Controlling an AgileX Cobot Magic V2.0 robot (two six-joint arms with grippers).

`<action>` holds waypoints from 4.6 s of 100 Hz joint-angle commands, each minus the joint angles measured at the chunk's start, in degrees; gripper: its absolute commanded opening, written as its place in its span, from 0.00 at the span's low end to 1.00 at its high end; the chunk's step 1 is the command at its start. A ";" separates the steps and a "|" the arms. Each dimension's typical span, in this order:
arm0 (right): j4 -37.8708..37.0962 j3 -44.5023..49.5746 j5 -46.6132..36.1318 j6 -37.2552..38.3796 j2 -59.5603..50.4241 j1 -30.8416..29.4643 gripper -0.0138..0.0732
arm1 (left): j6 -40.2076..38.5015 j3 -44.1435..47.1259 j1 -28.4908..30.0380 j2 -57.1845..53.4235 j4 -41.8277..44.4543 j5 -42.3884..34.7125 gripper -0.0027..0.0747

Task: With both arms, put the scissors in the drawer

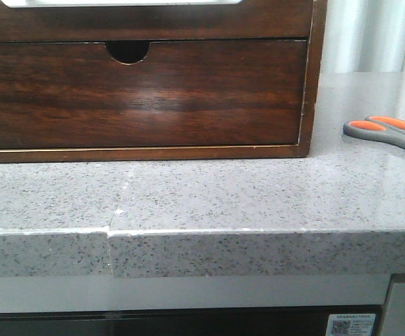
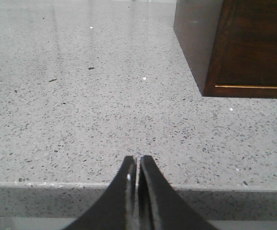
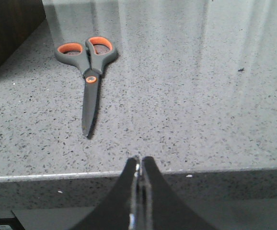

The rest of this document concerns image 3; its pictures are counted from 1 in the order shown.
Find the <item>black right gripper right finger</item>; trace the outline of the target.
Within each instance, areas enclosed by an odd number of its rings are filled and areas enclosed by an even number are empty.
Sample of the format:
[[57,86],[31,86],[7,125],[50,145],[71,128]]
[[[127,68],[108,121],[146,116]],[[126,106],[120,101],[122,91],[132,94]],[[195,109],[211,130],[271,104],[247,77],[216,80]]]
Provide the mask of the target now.
[[153,157],[142,159],[145,230],[214,230],[215,227],[189,208],[164,179]]

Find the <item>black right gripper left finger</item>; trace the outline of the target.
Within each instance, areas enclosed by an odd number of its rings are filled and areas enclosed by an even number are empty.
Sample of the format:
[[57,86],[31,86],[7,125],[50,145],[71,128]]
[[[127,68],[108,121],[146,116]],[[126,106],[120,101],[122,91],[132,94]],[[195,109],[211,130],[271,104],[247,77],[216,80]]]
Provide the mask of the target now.
[[113,188],[91,213],[80,220],[73,230],[129,230],[132,224],[132,190],[139,171],[137,156],[126,161]]

